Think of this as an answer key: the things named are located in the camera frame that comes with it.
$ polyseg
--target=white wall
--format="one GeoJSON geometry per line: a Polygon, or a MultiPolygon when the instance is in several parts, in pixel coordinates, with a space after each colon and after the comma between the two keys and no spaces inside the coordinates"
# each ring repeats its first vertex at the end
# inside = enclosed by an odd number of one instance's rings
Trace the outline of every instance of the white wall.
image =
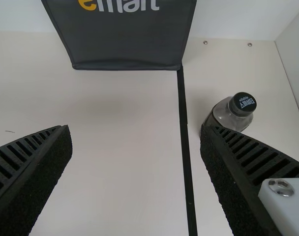
{"type": "Polygon", "coordinates": [[[299,12],[299,0],[198,0],[191,36],[275,40],[299,12]]]}
{"type": "MultiPolygon", "coordinates": [[[[198,0],[191,36],[275,40],[299,0],[198,0]]],[[[54,32],[40,0],[0,0],[0,31],[54,32]]]]}
{"type": "Polygon", "coordinates": [[[276,45],[299,108],[299,14],[277,38],[276,45]]]}

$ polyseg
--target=bottle cap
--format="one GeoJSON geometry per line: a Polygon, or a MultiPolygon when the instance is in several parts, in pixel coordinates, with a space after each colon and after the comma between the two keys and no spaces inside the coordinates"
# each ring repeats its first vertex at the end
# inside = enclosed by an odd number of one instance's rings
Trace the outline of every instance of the bottle cap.
{"type": "Polygon", "coordinates": [[[229,101],[229,108],[238,117],[247,117],[257,108],[257,101],[246,92],[239,92],[229,101]]]}

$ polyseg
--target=black foam pad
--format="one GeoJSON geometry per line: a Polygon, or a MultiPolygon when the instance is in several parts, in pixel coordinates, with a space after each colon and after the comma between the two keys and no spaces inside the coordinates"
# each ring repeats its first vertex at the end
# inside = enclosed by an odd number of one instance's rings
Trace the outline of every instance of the black foam pad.
{"type": "Polygon", "coordinates": [[[72,156],[68,126],[0,147],[0,236],[27,236],[72,156]]]}
{"type": "Polygon", "coordinates": [[[255,139],[202,126],[201,157],[236,236],[281,236],[258,193],[267,178],[299,177],[299,162],[255,139]]]}

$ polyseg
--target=emart bag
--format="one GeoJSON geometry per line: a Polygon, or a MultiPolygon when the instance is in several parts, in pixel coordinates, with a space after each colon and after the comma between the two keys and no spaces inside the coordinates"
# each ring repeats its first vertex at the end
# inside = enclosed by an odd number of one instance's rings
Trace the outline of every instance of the emart bag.
{"type": "Polygon", "coordinates": [[[42,0],[80,70],[178,70],[196,0],[42,0]]]}

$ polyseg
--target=screw head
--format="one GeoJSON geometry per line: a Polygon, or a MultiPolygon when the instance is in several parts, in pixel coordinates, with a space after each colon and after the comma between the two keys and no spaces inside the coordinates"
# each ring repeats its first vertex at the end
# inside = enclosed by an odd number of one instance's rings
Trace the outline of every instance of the screw head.
{"type": "Polygon", "coordinates": [[[284,197],[290,197],[294,194],[292,185],[280,178],[274,178],[269,181],[269,188],[276,194],[284,197]]]}

